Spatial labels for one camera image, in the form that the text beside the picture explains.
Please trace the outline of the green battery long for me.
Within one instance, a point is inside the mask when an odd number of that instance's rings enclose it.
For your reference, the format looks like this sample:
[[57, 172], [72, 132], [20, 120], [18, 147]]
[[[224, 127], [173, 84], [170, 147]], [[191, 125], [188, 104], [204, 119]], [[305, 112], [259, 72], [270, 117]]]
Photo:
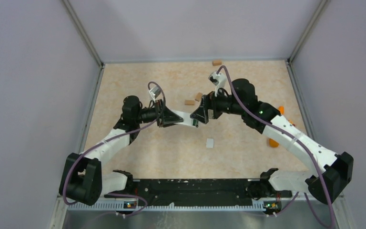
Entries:
[[197, 120], [193, 120], [192, 125], [195, 127], [198, 127], [198, 121]]

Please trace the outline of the white remote control with buttons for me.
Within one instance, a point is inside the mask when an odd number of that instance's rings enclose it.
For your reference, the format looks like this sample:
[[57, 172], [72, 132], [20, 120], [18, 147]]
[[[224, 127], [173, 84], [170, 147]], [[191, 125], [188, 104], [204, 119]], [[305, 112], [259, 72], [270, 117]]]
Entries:
[[182, 121], [175, 123], [176, 125], [185, 125], [185, 126], [195, 127], [192, 125], [193, 119], [190, 118], [190, 113], [182, 112], [182, 111], [178, 111], [178, 110], [172, 110], [172, 112], [182, 118]]

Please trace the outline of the white remote battery cover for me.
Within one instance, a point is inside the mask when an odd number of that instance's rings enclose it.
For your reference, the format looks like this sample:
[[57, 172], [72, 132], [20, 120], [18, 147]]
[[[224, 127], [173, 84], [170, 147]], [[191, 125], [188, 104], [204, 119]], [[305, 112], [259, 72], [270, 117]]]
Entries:
[[207, 138], [206, 139], [206, 148], [213, 148], [214, 147], [214, 139], [213, 138]]

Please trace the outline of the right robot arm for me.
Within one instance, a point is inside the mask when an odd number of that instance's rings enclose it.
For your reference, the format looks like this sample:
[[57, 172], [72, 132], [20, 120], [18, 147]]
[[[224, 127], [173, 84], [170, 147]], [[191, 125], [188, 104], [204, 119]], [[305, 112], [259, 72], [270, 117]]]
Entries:
[[260, 190], [265, 196], [283, 190], [305, 192], [323, 204], [333, 203], [352, 179], [353, 157], [329, 150], [298, 130], [278, 109], [259, 101], [247, 79], [236, 79], [232, 84], [232, 94], [220, 88], [203, 95], [190, 117], [207, 124], [223, 113], [239, 115], [248, 127], [276, 141], [308, 168], [304, 172], [273, 168], [263, 172]]

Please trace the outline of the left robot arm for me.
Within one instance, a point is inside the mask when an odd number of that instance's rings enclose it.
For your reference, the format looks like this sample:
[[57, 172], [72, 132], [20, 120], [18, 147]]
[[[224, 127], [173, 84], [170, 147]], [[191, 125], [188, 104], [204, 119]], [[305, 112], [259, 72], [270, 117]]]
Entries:
[[137, 96], [127, 96], [123, 101], [121, 117], [108, 135], [84, 152], [68, 155], [59, 194], [67, 205], [80, 202], [89, 206], [96, 203], [100, 196], [114, 191], [122, 197], [130, 196], [134, 185], [128, 181], [128, 174], [112, 172], [103, 175], [102, 166], [137, 138], [142, 130], [141, 124], [169, 127], [192, 123], [188, 113], [167, 108], [163, 100], [157, 100], [151, 107], [143, 107]]

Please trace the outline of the tan wooden block left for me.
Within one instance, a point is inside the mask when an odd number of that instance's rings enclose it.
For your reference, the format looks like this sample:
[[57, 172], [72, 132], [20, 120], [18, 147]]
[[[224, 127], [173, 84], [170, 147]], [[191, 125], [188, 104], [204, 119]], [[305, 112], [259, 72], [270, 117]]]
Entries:
[[184, 101], [184, 105], [187, 105], [187, 106], [192, 106], [192, 105], [195, 105], [195, 104], [196, 104], [195, 100], [185, 100]]

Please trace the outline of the tan wooden block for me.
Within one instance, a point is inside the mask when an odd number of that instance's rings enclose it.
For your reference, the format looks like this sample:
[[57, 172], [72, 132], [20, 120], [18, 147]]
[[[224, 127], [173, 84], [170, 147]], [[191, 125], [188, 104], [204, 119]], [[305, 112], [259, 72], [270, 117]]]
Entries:
[[200, 102], [202, 100], [202, 96], [203, 96], [202, 93], [197, 93], [194, 100], [197, 101], [197, 102]]
[[220, 65], [222, 65], [222, 60], [213, 60], [212, 65], [213, 66], [220, 66]]
[[195, 100], [185, 100], [184, 101], [184, 105], [187, 105], [187, 106], [192, 106], [192, 105], [195, 105], [195, 104], [196, 104]]

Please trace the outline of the tan wooden block right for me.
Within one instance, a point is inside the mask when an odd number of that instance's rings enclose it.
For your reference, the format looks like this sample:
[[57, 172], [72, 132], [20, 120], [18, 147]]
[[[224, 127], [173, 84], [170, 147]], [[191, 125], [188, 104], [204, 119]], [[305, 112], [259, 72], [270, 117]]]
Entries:
[[197, 101], [197, 102], [200, 102], [202, 100], [202, 96], [203, 96], [202, 93], [197, 93], [194, 100]]

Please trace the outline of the tan wooden block far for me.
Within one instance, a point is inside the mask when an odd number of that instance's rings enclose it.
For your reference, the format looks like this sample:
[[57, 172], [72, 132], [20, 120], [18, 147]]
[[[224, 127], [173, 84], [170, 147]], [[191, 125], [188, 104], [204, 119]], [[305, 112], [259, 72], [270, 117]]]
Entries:
[[212, 65], [213, 66], [220, 66], [220, 65], [222, 65], [222, 60], [213, 60]]

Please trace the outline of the orange toy carrot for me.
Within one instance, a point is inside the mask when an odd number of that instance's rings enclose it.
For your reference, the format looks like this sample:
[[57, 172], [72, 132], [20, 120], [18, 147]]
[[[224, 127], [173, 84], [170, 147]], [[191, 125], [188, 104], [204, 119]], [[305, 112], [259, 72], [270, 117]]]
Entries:
[[[283, 107], [283, 106], [279, 106], [279, 107], [278, 107], [278, 110], [280, 111], [280, 114], [282, 114], [282, 115], [285, 113], [285, 109], [284, 109], [284, 107]], [[278, 142], [276, 142], [275, 140], [271, 139], [271, 138], [269, 138], [269, 139], [268, 139], [268, 144], [269, 144], [269, 146], [270, 146], [270, 147], [272, 147], [272, 148], [277, 148], [277, 147], [279, 147], [279, 143], [278, 143]]]

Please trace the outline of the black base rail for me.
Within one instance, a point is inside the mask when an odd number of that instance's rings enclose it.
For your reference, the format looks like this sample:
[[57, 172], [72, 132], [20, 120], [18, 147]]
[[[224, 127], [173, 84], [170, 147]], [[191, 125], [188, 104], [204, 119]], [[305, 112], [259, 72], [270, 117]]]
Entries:
[[129, 181], [114, 194], [142, 197], [139, 204], [150, 207], [226, 207], [250, 206], [262, 198], [291, 198], [291, 191], [275, 191], [265, 180], [230, 179], [140, 179]]

